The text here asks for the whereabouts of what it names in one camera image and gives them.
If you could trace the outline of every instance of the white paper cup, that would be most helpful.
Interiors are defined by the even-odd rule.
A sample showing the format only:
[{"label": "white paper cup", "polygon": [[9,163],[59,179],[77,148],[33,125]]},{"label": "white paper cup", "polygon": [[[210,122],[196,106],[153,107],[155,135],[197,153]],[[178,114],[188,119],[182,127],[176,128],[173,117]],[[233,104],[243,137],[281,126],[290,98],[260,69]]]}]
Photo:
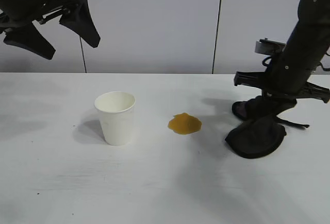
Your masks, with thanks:
[{"label": "white paper cup", "polygon": [[134,96],[124,92],[106,93],[95,100],[94,106],[108,144],[120,146],[132,140],[134,105]]}]

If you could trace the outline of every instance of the cable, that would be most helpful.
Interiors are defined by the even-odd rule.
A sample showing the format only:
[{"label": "cable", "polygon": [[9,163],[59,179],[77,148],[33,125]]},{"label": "cable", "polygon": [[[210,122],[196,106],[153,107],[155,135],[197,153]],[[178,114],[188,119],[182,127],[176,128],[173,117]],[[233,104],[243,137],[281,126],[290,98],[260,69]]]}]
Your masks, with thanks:
[{"label": "cable", "polygon": [[262,64],[263,64],[263,66],[265,66],[265,67],[268,67],[268,63],[266,63],[269,59],[272,59],[273,58],[273,56],[269,56],[269,57],[266,57],[265,59],[263,59],[263,61],[262,61]]},{"label": "cable", "polygon": [[330,68],[323,67],[323,64],[320,62],[319,66],[323,69],[323,71],[330,72]]}]

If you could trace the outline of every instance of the white wall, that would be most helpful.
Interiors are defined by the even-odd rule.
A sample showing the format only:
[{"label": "white wall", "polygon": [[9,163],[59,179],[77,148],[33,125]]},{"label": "white wall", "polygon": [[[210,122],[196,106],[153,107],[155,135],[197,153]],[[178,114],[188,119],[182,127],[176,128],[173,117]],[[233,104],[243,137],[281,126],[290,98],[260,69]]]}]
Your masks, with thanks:
[{"label": "white wall", "polygon": [[45,25],[35,23],[39,32],[56,49],[51,61],[27,50],[5,45],[0,35],[1,72],[84,72],[84,62],[80,49],[79,36],[58,24],[58,19]]},{"label": "white wall", "polygon": [[211,73],[219,0],[89,0],[88,72]]},{"label": "white wall", "polygon": [[[266,56],[254,53],[256,40],[286,42],[296,22],[299,0],[222,0],[214,72],[264,71]],[[329,58],[324,58],[330,65]]]}]

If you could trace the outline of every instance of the cup rim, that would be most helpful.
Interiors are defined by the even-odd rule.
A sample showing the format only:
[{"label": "cup rim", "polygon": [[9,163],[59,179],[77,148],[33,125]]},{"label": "cup rim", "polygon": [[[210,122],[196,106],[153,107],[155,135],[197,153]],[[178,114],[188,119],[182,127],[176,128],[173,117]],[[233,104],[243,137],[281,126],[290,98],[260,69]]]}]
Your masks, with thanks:
[{"label": "cup rim", "polygon": [[[108,111],[103,111],[103,110],[100,110],[99,108],[96,107],[96,101],[97,101],[99,98],[103,97],[104,95],[112,94],[112,93],[124,93],[124,94],[128,94],[128,95],[130,95],[131,97],[133,97],[133,100],[134,100],[134,101],[133,101],[133,104],[132,104],[129,108],[126,108],[126,109],[121,110],[121,111],[119,111],[119,112],[108,112]],[[123,92],[123,91],[111,91],[111,92],[107,92],[107,93],[104,93],[104,94],[101,94],[100,96],[98,96],[98,97],[95,99],[95,101],[94,101],[94,107],[95,107],[98,111],[103,112],[103,113],[116,114],[116,113],[126,112],[126,111],[128,111],[129,109],[132,109],[132,108],[134,107],[134,105],[135,105],[135,102],[136,102],[135,97],[134,97],[134,95],[131,94],[131,93],[127,93],[127,92]]]}]

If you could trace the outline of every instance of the orange liquid puddle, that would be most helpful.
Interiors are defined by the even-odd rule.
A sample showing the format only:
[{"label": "orange liquid puddle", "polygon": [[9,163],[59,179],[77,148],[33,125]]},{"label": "orange liquid puddle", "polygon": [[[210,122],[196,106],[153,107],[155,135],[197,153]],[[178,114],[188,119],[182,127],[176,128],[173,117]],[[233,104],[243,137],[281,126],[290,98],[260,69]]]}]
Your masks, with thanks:
[{"label": "orange liquid puddle", "polygon": [[202,128],[202,122],[188,113],[182,113],[175,115],[168,127],[177,134],[187,135],[199,131]]}]

